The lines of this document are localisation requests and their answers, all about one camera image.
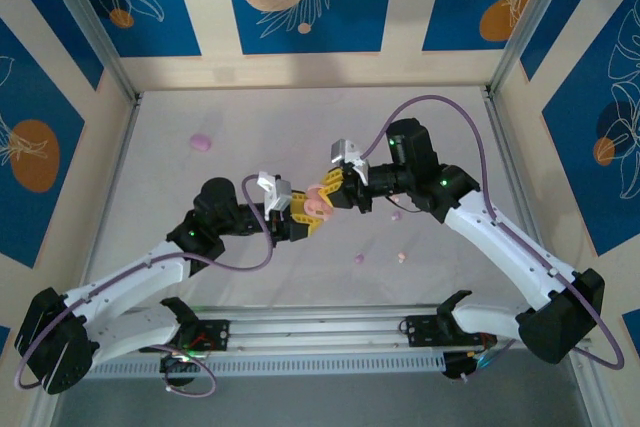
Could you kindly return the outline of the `pink earbud charging case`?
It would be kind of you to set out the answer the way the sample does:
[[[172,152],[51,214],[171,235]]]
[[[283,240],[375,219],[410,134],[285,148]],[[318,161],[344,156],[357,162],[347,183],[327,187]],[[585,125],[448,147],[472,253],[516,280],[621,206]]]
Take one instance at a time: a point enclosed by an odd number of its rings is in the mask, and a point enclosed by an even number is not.
[[[322,188],[321,184],[309,186],[305,192],[306,200],[303,207],[307,215],[326,221],[333,215],[334,209],[319,194]]]

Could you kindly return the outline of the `aluminium table side rail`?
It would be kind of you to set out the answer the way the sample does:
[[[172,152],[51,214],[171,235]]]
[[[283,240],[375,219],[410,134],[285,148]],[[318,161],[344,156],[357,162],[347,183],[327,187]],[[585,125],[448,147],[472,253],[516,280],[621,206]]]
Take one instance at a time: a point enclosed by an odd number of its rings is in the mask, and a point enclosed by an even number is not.
[[[124,130],[122,138],[120,139],[116,161],[114,163],[112,172],[109,177],[109,182],[107,184],[108,189],[106,190],[104,201],[101,205],[99,223],[97,224],[95,234],[93,235],[89,244],[89,250],[83,266],[79,284],[86,283],[88,276],[95,264],[98,247],[100,246],[104,234],[108,215],[110,213],[113,198],[115,195],[115,190],[122,172],[124,161],[126,159],[127,151],[135,128],[143,96],[143,93],[137,94],[136,100],[127,119],[126,129]],[[27,411],[20,423],[20,427],[50,427],[50,424],[54,417],[56,405],[57,398],[49,397],[40,387],[38,387],[30,399]]]
[[[525,165],[515,134],[501,105],[483,94],[498,151],[506,172],[521,229],[543,247],[546,244],[526,185]],[[602,366],[585,356],[571,352],[568,356],[592,427],[621,427],[620,416],[608,387]]]

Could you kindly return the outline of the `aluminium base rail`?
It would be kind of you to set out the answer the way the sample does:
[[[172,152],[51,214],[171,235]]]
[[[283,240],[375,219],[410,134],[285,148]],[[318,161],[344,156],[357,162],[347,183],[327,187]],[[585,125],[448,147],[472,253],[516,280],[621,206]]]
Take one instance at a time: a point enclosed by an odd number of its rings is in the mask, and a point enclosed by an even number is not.
[[[230,322],[228,349],[266,351],[400,348],[400,323],[436,312],[433,304],[325,307],[196,307],[201,319]]]

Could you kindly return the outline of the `aluminium frame post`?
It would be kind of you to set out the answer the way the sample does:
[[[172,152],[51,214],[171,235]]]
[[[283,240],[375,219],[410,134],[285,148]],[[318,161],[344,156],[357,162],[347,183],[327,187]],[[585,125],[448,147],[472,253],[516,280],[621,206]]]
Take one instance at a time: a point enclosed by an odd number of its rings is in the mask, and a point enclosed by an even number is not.
[[[487,85],[491,98],[503,89],[515,67],[521,68],[526,81],[533,79],[581,1],[529,0]]]
[[[83,36],[109,72],[123,96],[136,105],[139,93],[127,74],[120,56],[89,0],[63,0]]]

